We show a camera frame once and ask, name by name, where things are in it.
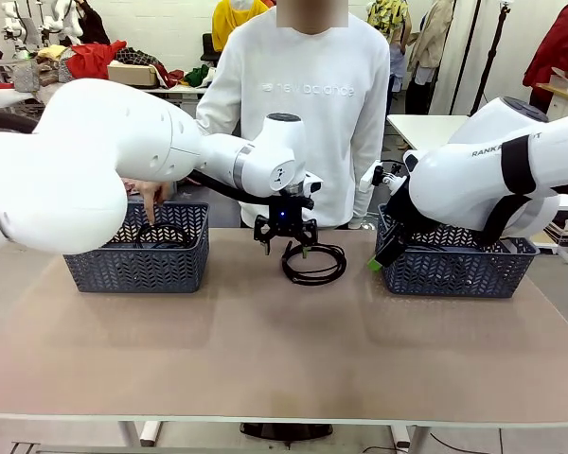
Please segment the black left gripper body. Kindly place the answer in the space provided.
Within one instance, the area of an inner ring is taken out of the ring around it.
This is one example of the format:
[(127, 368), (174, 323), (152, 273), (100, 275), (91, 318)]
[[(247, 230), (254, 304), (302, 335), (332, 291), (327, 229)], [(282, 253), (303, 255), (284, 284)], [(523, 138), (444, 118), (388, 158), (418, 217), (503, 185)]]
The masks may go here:
[(267, 199), (267, 206), (273, 233), (295, 233), (304, 220), (303, 210), (311, 210), (313, 200), (305, 196), (272, 196)]

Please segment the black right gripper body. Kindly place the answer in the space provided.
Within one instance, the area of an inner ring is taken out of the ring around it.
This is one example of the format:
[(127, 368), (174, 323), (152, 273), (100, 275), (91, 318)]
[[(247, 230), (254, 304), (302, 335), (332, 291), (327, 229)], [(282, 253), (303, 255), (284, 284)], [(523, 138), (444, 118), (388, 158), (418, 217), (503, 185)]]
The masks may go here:
[(419, 213), (411, 200), (409, 180), (406, 180), (391, 195), (386, 204), (385, 213), (406, 236), (426, 232), (426, 218)]

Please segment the person's right hand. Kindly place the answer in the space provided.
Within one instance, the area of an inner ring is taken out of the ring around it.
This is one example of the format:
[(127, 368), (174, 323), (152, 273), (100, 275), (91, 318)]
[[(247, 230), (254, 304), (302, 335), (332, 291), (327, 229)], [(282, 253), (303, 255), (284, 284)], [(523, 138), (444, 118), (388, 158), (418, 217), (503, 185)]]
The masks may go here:
[(171, 183), (153, 183), (135, 181), (134, 188), (143, 199), (144, 209), (150, 225), (155, 223), (155, 205), (163, 204), (169, 199)]

